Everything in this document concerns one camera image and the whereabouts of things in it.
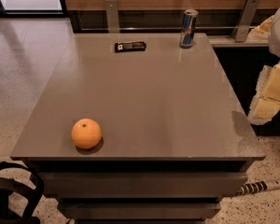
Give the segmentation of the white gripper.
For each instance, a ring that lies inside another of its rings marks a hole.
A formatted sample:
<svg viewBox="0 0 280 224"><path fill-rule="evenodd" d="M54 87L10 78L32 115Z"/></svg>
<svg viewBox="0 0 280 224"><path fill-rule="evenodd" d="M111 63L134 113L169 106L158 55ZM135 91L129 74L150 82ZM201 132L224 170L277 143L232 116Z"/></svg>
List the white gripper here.
<svg viewBox="0 0 280 224"><path fill-rule="evenodd" d="M280 58L280 8L253 28L247 36L248 41L269 42L270 53ZM259 73L256 94L252 98L248 120L253 125L264 125L280 111L280 63L274 67L264 65Z"/></svg>

